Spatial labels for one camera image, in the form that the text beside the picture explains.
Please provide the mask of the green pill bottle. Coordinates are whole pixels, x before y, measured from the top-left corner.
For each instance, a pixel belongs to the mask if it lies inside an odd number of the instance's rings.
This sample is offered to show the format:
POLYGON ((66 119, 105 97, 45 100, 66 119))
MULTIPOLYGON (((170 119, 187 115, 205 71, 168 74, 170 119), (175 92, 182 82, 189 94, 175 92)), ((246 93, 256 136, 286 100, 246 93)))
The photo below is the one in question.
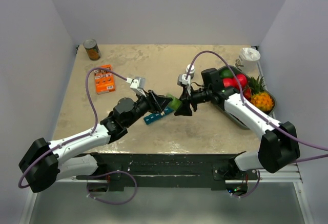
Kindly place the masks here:
POLYGON ((179 100, 177 97, 170 93, 167 94, 167 97, 170 97, 172 99, 171 102, 168 104, 168 107, 176 111, 181 105, 181 100, 179 100))

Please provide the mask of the teal weekly pill organizer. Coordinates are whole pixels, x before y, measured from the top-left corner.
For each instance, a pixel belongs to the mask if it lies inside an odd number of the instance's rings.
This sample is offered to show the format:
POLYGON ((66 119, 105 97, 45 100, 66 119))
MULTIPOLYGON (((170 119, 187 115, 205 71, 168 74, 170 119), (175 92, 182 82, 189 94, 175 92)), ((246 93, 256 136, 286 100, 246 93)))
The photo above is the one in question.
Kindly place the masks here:
POLYGON ((151 113, 150 115, 145 116, 143 118, 143 120, 144 120, 144 122, 145 122, 146 125, 150 125, 151 123, 154 123, 154 122, 156 122, 156 121, 158 121, 158 120, 160 120, 160 119, 168 116, 169 114, 171 114, 173 112, 174 112, 173 109, 167 107, 164 110, 164 114, 154 114, 154 113, 151 113))

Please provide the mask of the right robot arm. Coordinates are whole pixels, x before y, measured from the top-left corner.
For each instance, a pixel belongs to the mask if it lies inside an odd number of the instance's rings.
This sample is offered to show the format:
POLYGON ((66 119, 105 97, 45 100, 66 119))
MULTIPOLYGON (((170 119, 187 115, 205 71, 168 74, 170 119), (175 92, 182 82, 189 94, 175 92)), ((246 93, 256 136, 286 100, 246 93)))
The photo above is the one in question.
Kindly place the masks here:
POLYGON ((233 179, 241 179, 247 170, 265 169, 275 173, 300 157, 296 129, 290 122, 281 123, 266 115, 233 86, 224 86, 219 71, 210 68, 202 71, 203 87, 194 90, 191 78, 186 74, 178 77, 178 85, 183 88, 181 104, 176 116, 192 116, 200 103, 211 102, 221 110, 232 114, 259 138, 257 151, 241 152, 229 160, 227 172, 233 179))

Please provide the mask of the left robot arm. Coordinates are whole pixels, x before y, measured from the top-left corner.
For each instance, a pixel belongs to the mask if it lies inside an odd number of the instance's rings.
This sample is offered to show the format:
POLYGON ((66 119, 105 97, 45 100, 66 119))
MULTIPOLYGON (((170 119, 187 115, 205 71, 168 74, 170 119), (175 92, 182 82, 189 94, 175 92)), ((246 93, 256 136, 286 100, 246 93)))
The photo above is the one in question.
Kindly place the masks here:
POLYGON ((157 95, 152 90, 138 96, 136 101, 124 97, 105 119, 89 130, 59 140, 35 140, 18 164, 23 173, 18 182, 19 188, 28 187, 34 193, 49 188, 62 173, 60 166, 68 160, 87 150, 119 140, 138 119, 148 112, 162 113, 171 101, 172 98, 157 95), (26 186, 22 184, 24 179, 27 181, 26 186))

